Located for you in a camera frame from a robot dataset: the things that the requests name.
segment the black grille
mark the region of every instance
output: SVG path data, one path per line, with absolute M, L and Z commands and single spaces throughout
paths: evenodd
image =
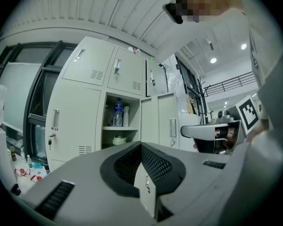
M 226 165 L 226 163 L 220 163 L 220 162 L 214 162 L 214 161 L 205 161 L 203 165 L 212 167 L 212 168 L 218 168 L 223 169 Z
M 131 185 L 134 185 L 135 174 L 141 163 L 140 151 L 141 148 L 137 146 L 119 158 L 114 164 L 114 170 L 117 175 Z
M 144 146 L 141 148 L 141 161 L 153 183 L 164 179 L 172 170 L 171 163 L 157 156 Z
M 53 220 L 74 187 L 74 184 L 62 181 L 36 208 L 36 211 Z

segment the locker door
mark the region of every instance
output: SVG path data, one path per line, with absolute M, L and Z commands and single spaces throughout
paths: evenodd
M 46 152 L 51 160 L 69 161 L 94 152 L 100 91 L 67 83 L 62 80 L 56 84 L 50 99 L 46 131 L 47 136 L 56 133 L 51 147 L 46 137 Z
M 147 62 L 147 96 L 157 96 L 167 93 L 166 73 L 158 64 Z
M 67 67 L 63 79 L 103 86 L 114 46 L 86 38 Z
M 174 93 L 141 100 L 141 141 L 177 148 L 178 111 Z
M 119 48 L 112 67 L 108 87 L 142 95 L 143 59 Z

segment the ceiling light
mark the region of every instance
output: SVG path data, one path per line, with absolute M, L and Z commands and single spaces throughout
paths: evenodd
M 213 63 L 216 63 L 216 61 L 217 61 L 216 58 L 212 58 L 212 59 L 211 59 L 211 63 L 212 63 L 212 64 L 213 64 Z

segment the railing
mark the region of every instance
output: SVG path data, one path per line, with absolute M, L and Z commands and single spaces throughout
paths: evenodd
M 229 80 L 220 82 L 215 85 L 211 85 L 204 88 L 204 91 L 206 92 L 206 96 L 211 96 L 214 94 L 218 94 L 221 92 L 226 92 L 228 90 L 242 87 L 247 84 L 251 84 L 253 82 L 256 82 L 256 78 L 253 74 L 253 72 L 245 73 L 243 75 L 231 78 Z

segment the ventilation grille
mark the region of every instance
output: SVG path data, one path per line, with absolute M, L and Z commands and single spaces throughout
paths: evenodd
M 79 154 L 80 155 L 89 154 L 91 152 L 92 152 L 91 146 L 83 146 L 83 145 L 79 146 Z
M 103 72 L 93 70 L 90 78 L 95 79 L 95 80 L 101 80 L 103 77 Z
M 141 84 L 133 81 L 133 89 L 141 90 Z
M 223 169 L 226 165 L 226 163 L 220 163 L 220 162 L 214 162 L 214 161 L 205 161 L 203 165 L 212 167 L 212 168 L 218 168 Z
M 62 181 L 36 208 L 36 211 L 53 220 L 74 187 L 73 183 Z

